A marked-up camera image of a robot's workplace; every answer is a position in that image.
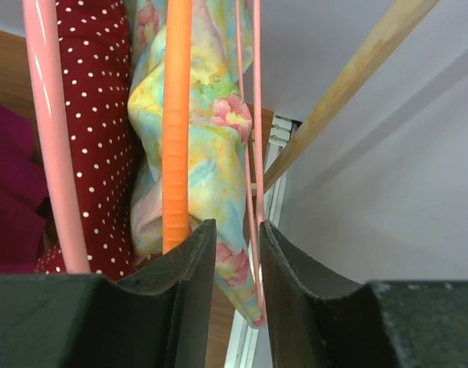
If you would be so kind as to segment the pink plastic hanger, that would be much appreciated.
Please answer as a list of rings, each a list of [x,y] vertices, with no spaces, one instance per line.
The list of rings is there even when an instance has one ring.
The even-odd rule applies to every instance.
[[[67,272],[90,272],[67,130],[54,1],[23,1],[38,135],[55,225]]]

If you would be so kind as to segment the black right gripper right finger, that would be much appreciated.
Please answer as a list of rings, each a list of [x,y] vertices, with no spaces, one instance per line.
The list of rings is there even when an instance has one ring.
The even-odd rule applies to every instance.
[[[268,221],[260,260],[275,367],[468,367],[468,281],[358,284]]]

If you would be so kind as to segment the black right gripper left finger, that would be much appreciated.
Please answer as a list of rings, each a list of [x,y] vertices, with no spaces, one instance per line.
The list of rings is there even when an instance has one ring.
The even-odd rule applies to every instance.
[[[203,367],[214,220],[135,274],[0,275],[0,367]]]

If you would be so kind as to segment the orange plastic hanger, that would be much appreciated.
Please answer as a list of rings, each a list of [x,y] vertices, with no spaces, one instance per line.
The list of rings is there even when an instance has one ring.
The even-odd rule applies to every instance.
[[[188,214],[188,109],[192,2],[168,2],[162,117],[163,251],[190,233]]]

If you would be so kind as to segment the floral pastel skirt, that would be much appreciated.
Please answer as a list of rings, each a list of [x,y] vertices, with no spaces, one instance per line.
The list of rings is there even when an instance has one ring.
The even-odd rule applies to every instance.
[[[138,1],[134,14],[133,81],[127,109],[145,151],[131,199],[136,255],[162,249],[162,111],[167,32],[165,1]],[[253,61],[247,3],[192,4],[188,129],[188,210],[192,227],[217,224],[214,279],[252,327],[262,327],[244,239],[245,151],[252,118],[237,81]]]

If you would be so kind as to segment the magenta cloth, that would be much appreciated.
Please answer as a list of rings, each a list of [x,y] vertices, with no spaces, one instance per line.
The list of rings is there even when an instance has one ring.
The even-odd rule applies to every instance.
[[[33,155],[31,123],[0,104],[0,274],[31,272],[44,250],[47,184]]]

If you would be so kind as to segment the red polka dot skirt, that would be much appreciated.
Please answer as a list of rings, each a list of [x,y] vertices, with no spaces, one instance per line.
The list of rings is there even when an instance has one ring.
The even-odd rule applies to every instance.
[[[139,147],[126,102],[129,27],[121,1],[54,3],[67,131],[87,259],[117,281],[133,272],[129,202]]]

